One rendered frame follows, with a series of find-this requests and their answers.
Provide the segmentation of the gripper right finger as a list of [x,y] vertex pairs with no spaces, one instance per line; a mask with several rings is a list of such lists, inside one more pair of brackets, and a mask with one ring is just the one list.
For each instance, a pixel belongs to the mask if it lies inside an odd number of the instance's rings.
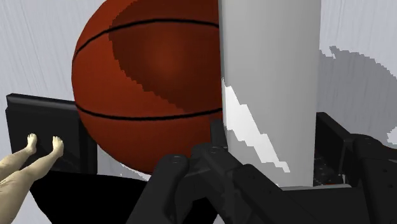
[[362,186],[371,224],[397,224],[397,149],[351,134],[325,112],[316,113],[315,152],[351,186]]

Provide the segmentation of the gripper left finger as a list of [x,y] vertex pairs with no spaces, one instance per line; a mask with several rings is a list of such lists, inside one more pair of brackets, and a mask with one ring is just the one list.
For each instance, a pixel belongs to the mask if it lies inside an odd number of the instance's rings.
[[184,224],[192,204],[207,199],[200,214],[214,208],[225,224],[267,221],[260,197],[280,188],[250,164],[242,165],[228,152],[221,120],[210,126],[210,143],[193,147],[192,155],[166,155],[158,161],[126,224]]

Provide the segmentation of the orange basketball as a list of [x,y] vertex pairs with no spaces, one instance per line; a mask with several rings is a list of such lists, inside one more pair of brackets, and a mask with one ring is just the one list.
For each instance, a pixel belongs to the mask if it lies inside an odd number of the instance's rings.
[[152,173],[166,154],[189,156],[223,116],[218,0],[105,0],[71,81],[81,121],[115,160]]

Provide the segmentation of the white cylinder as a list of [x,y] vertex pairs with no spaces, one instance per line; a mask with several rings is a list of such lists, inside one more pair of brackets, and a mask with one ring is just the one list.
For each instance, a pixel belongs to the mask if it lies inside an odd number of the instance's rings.
[[321,0],[218,0],[229,152],[312,186]]

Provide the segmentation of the black rectangular box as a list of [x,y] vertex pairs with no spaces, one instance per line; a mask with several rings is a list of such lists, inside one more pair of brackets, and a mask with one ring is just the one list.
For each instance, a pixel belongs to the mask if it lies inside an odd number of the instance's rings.
[[23,94],[6,96],[6,121],[13,153],[26,146],[27,135],[35,133],[36,153],[24,167],[52,151],[52,137],[64,142],[64,154],[54,171],[97,174],[97,143],[82,124],[73,101]]

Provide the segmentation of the beige human figure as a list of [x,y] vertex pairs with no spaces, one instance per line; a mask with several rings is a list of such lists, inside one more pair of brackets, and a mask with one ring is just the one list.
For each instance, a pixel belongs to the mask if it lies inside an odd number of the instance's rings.
[[0,224],[11,224],[17,216],[32,184],[44,176],[64,154],[64,142],[52,137],[52,151],[27,167],[26,160],[36,152],[38,138],[34,133],[27,136],[25,148],[0,160]]

